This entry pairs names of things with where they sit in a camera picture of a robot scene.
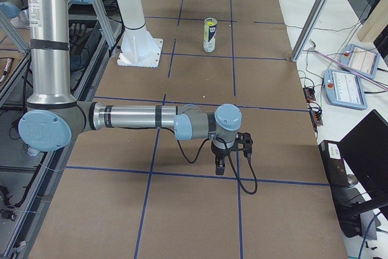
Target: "black wire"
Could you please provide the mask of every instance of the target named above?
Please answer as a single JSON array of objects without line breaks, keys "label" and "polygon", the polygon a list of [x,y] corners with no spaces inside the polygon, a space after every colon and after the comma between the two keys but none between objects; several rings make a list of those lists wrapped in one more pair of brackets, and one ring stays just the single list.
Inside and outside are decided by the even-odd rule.
[{"label": "black wire", "polygon": [[12,141],[17,141],[17,140],[20,140],[21,139],[21,137],[19,136],[19,138],[14,138],[14,137],[12,137],[12,135],[11,135],[11,131],[12,131],[12,129],[14,128],[14,126],[11,126],[11,128],[10,128],[10,131],[9,131],[9,136],[10,136],[10,139],[12,140]]},{"label": "black wire", "polygon": [[27,112],[27,78],[28,78],[28,73],[30,73],[30,66],[31,66],[31,56],[28,59],[27,63],[27,68],[24,73],[24,80],[23,80],[23,94],[22,94],[22,103],[23,103],[23,113]]},{"label": "black wire", "polygon": [[248,165],[249,165],[249,168],[250,168],[250,171],[252,172],[252,175],[253,175],[253,179],[255,180],[255,189],[253,191],[249,191],[247,190],[244,185],[243,185],[243,182],[241,181],[241,178],[239,177],[237,171],[236,171],[236,168],[235,168],[235,165],[233,164],[233,161],[232,161],[232,157],[230,156],[230,150],[225,142],[224,139],[218,137],[216,139],[217,141],[221,142],[224,144],[224,147],[225,147],[225,150],[228,154],[228,159],[229,159],[229,163],[230,163],[230,167],[232,168],[233,170],[233,173],[235,174],[235,177],[237,179],[237,182],[238,184],[240,185],[241,189],[246,193],[246,194],[249,194],[249,195],[253,195],[257,192],[257,188],[258,188],[258,182],[257,182],[257,177],[256,177],[256,173],[252,167],[252,163],[251,163],[251,160],[250,160],[250,155],[248,155],[247,157],[247,161],[248,161]]},{"label": "black wire", "polygon": [[[122,127],[122,128],[120,128],[120,129],[127,129],[127,130],[155,130],[155,129],[157,129],[157,128],[156,128],[156,127]],[[173,134],[175,134],[174,131],[173,131],[172,129],[169,129],[168,127],[161,127],[160,129],[162,129],[162,130],[168,130],[169,132],[172,132]],[[208,140],[209,140],[209,139],[204,139],[204,140],[202,141],[202,144],[200,145],[200,147],[199,147],[199,149],[198,149],[198,151],[197,151],[197,153],[196,153],[196,155],[195,155],[194,160],[190,160],[190,159],[187,157],[187,155],[185,154],[185,152],[184,152],[184,150],[183,150],[183,148],[182,148],[181,143],[180,143],[178,140],[176,140],[176,142],[178,143],[178,146],[179,146],[179,149],[180,149],[180,151],[181,151],[181,153],[182,153],[182,156],[186,159],[186,161],[187,161],[188,163],[193,164],[193,163],[195,163],[195,162],[197,161],[197,159],[198,159],[198,157],[199,157],[199,154],[200,154],[201,151],[202,151],[202,148],[204,147],[205,143],[206,143]]]},{"label": "black wire", "polygon": [[388,91],[364,91],[365,94],[387,93]]},{"label": "black wire", "polygon": [[[128,130],[150,130],[150,129],[157,129],[157,128],[154,128],[154,127],[122,127],[122,128],[120,128],[120,129],[128,129]],[[172,129],[169,129],[168,127],[161,127],[160,129],[162,129],[162,130],[168,130],[169,132],[174,133],[174,131],[173,131]],[[178,146],[179,146],[179,149],[180,149],[180,151],[181,151],[183,157],[186,159],[186,161],[187,161],[188,163],[193,164],[193,163],[195,163],[195,162],[197,161],[197,159],[198,159],[198,157],[199,157],[199,154],[200,154],[201,151],[202,151],[202,148],[204,147],[205,143],[208,142],[208,140],[209,140],[209,139],[204,139],[204,140],[203,140],[202,144],[200,145],[200,147],[199,147],[199,149],[198,149],[198,151],[197,151],[197,153],[196,153],[196,155],[195,155],[194,160],[192,160],[192,161],[190,161],[190,160],[188,159],[188,157],[186,156],[186,154],[184,153],[183,148],[182,148],[182,146],[181,146],[181,143],[180,143],[178,140],[176,140],[176,141],[178,142]],[[247,189],[244,187],[243,182],[241,181],[241,179],[240,179],[240,177],[239,177],[239,175],[238,175],[238,173],[237,173],[237,171],[236,171],[235,165],[233,164],[232,157],[230,156],[230,150],[229,150],[229,148],[227,147],[227,144],[226,144],[225,140],[222,139],[222,138],[217,138],[216,140],[224,144],[224,147],[225,147],[225,149],[226,149],[227,156],[228,156],[228,159],[229,159],[230,167],[232,168],[233,173],[235,174],[235,177],[236,177],[236,179],[237,179],[237,181],[238,181],[238,184],[240,185],[241,189],[242,189],[246,194],[249,194],[249,195],[255,194],[255,193],[257,192],[257,189],[258,189],[258,181],[257,181],[256,173],[255,173],[255,171],[254,171],[254,169],[253,169],[253,167],[252,167],[252,162],[251,162],[251,159],[250,159],[250,155],[248,155],[247,160],[248,160],[248,165],[249,165],[250,171],[252,172],[252,175],[253,175],[253,179],[255,180],[255,190],[254,190],[254,191],[249,191],[249,190],[247,190]]]},{"label": "black wire", "polygon": [[[168,130],[169,132],[172,132],[173,134],[175,134],[174,131],[173,131],[172,129],[169,129],[168,127],[162,127],[161,129],[163,129],[163,130]],[[199,149],[198,149],[198,151],[197,151],[197,153],[196,153],[196,155],[195,155],[195,158],[194,158],[194,160],[192,160],[192,161],[190,161],[190,159],[189,159],[189,158],[186,156],[186,154],[184,153],[183,148],[182,148],[182,145],[181,145],[181,142],[179,142],[178,140],[176,140],[176,142],[178,143],[179,149],[180,149],[180,151],[181,151],[183,157],[186,159],[186,161],[187,161],[188,163],[190,163],[190,164],[193,164],[193,163],[195,163],[195,162],[197,161],[197,159],[198,159],[198,157],[199,157],[199,154],[200,154],[201,151],[202,151],[202,148],[204,147],[205,143],[208,142],[208,140],[209,140],[209,139],[204,139],[204,140],[202,141],[202,144],[200,145],[200,147],[199,147]]]}]

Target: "black monitor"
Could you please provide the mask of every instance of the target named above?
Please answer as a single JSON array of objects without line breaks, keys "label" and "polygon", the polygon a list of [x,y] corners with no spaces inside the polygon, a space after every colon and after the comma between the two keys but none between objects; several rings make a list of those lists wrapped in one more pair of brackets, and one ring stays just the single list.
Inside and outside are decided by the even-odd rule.
[{"label": "black monitor", "polygon": [[388,122],[376,110],[371,111],[338,148],[372,198],[348,208],[346,213],[358,215],[379,207],[388,219]]}]

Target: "electrical cable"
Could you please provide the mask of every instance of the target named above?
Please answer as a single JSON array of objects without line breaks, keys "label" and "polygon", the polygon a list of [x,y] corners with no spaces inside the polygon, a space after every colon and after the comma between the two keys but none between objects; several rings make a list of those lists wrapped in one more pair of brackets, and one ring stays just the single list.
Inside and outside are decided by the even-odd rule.
[{"label": "electrical cable", "polygon": [[386,230],[382,230],[382,229],[380,229],[380,228],[376,228],[376,230],[378,231],[378,232],[381,232],[381,233],[384,233],[384,234],[386,234],[386,235],[388,235],[388,232],[386,231]]},{"label": "electrical cable", "polygon": [[232,161],[232,157],[230,156],[230,150],[227,146],[227,143],[225,142],[224,139],[218,137],[216,139],[217,141],[223,143],[224,147],[225,147],[225,150],[227,152],[227,156],[228,156],[228,159],[229,159],[229,163],[230,163],[230,167],[232,168],[233,170],[233,173],[235,174],[235,177],[237,179],[237,182],[238,184],[240,185],[241,189],[246,193],[246,194],[249,194],[249,195],[253,195],[257,192],[257,189],[258,189],[258,181],[257,181],[257,177],[256,177],[256,173],[252,167],[252,162],[251,162],[251,159],[250,159],[250,155],[247,156],[247,161],[248,161],[248,166],[249,166],[249,169],[253,175],[253,179],[255,180],[255,189],[253,191],[249,191],[245,188],[245,186],[243,185],[243,182],[241,181],[241,178],[239,177],[237,171],[236,171],[236,168],[235,168],[235,165],[233,164],[233,161]]},{"label": "electrical cable", "polygon": [[27,68],[24,73],[24,80],[23,80],[23,93],[22,93],[22,103],[23,103],[23,113],[27,112],[27,78],[28,78],[28,73],[30,72],[30,66],[31,66],[31,55],[27,61]]},{"label": "electrical cable", "polygon": [[[358,21],[355,25],[352,25],[351,27],[346,27],[344,29],[339,29],[339,30],[334,30],[334,29],[321,29],[319,27],[315,27],[313,28],[313,30],[325,30],[325,31],[330,31],[330,32],[342,32],[343,30],[350,30],[350,29],[353,29],[356,25],[358,25],[360,22]],[[302,27],[298,27],[296,25],[288,25],[288,24],[285,24],[286,27],[296,27],[297,29],[303,29]]]},{"label": "electrical cable", "polygon": [[[155,127],[122,127],[122,128],[120,128],[120,129],[128,129],[128,130],[150,130],[150,129],[153,129],[153,130],[155,130],[155,129],[157,129],[157,128],[155,128]],[[168,130],[169,132],[172,132],[173,134],[175,134],[174,131],[173,131],[172,129],[169,129],[168,127],[161,127],[160,129],[162,129],[162,130]],[[244,187],[243,182],[241,181],[241,178],[239,177],[239,175],[238,175],[238,173],[237,173],[237,171],[236,171],[235,165],[233,164],[232,157],[230,156],[230,150],[229,150],[229,148],[227,147],[227,143],[225,142],[225,140],[222,139],[222,138],[220,138],[220,137],[218,137],[216,140],[219,141],[219,142],[221,142],[221,143],[223,143],[223,145],[224,145],[224,147],[225,147],[225,149],[226,149],[226,152],[227,152],[227,156],[228,156],[228,159],[229,159],[230,167],[232,168],[233,173],[235,174],[235,177],[236,177],[237,182],[238,182],[238,184],[240,185],[241,189],[242,189],[246,194],[249,194],[249,195],[255,194],[255,193],[257,192],[257,189],[258,189],[258,181],[257,181],[256,173],[255,173],[255,171],[254,171],[254,169],[253,169],[253,167],[252,167],[252,162],[251,162],[250,155],[247,156],[247,161],[248,161],[248,165],[249,165],[250,171],[251,171],[251,173],[252,173],[252,175],[253,175],[253,179],[255,180],[255,189],[254,189],[253,191],[249,191],[249,190],[247,190],[247,189]],[[199,147],[199,149],[198,149],[198,151],[197,151],[197,153],[196,153],[196,155],[195,155],[194,160],[191,160],[191,161],[188,159],[187,155],[184,153],[183,148],[182,148],[182,146],[181,146],[181,143],[180,143],[178,140],[176,140],[176,141],[177,141],[177,143],[178,143],[179,149],[180,149],[180,151],[181,151],[183,157],[186,159],[186,161],[187,161],[188,163],[193,164],[193,163],[195,163],[195,162],[197,161],[197,159],[198,159],[198,157],[199,157],[199,154],[200,154],[201,151],[202,151],[202,148],[204,147],[205,143],[209,141],[209,139],[206,138],[206,139],[204,139],[204,140],[202,141],[202,144],[200,145],[200,147]]]},{"label": "electrical cable", "polygon": [[369,233],[369,229],[372,225],[372,223],[377,219],[377,217],[381,214],[381,212],[378,212],[377,214],[375,214],[373,216],[373,218],[370,220],[369,224],[368,224],[368,227],[365,231],[365,236],[364,236],[364,239],[363,239],[363,243],[361,244],[361,247],[360,247],[360,252],[358,253],[358,257],[357,259],[361,259],[361,254],[363,253],[363,249],[364,249],[364,245],[365,245],[365,242],[366,242],[366,238],[368,237],[368,233]]}]

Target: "metal frame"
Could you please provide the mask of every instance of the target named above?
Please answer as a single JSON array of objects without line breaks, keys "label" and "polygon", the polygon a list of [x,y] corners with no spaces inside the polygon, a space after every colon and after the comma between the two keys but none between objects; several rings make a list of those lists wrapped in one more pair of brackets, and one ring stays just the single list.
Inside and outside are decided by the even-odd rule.
[{"label": "metal frame", "polygon": [[321,12],[326,5],[328,0],[315,0],[315,3],[311,9],[310,15],[304,24],[301,34],[299,35],[298,40],[294,46],[294,50],[291,54],[291,61],[296,62],[300,55],[302,54],[303,48],[306,42],[309,40],[310,35],[315,27],[316,22],[318,21]]},{"label": "metal frame", "polygon": [[23,37],[18,33],[18,31],[14,28],[8,18],[0,11],[0,28],[3,29],[5,34],[13,41],[13,43],[17,46],[19,52],[28,54],[30,48],[27,42],[23,39]]}]

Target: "cardboard surface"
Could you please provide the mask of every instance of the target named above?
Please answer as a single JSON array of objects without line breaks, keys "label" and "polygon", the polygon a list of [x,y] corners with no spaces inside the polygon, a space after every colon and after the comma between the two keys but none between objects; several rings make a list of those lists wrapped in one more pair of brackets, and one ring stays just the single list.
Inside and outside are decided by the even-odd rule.
[{"label": "cardboard surface", "polygon": [[329,187],[261,183],[241,196],[244,259],[347,258]]},{"label": "cardboard surface", "polygon": [[[23,54],[16,52],[16,51],[5,51],[5,50],[0,50],[0,58],[14,58],[12,66],[10,71],[8,72],[7,76],[3,80],[2,83],[0,83],[0,89],[4,87],[4,85],[7,83],[8,79],[12,76],[12,73],[18,68],[18,65],[23,58]],[[0,72],[1,75],[3,73],[3,70],[5,68],[5,64],[7,63],[7,59],[0,59]]]},{"label": "cardboard surface", "polygon": [[240,106],[307,110],[295,63],[236,59],[235,75]]},{"label": "cardboard surface", "polygon": [[147,180],[67,169],[29,258],[132,258]]},{"label": "cardboard surface", "polygon": [[[254,23],[282,22],[278,1],[232,2],[231,14],[231,0],[142,0],[148,30],[165,40],[159,67],[112,58],[96,100],[237,104],[258,193],[238,188],[228,161],[215,176],[210,142],[188,164],[166,130],[83,133],[30,258],[346,258],[286,27]],[[202,50],[208,16],[225,18],[213,53]],[[182,142],[190,159],[201,142]],[[243,155],[232,160],[253,189]]]}]

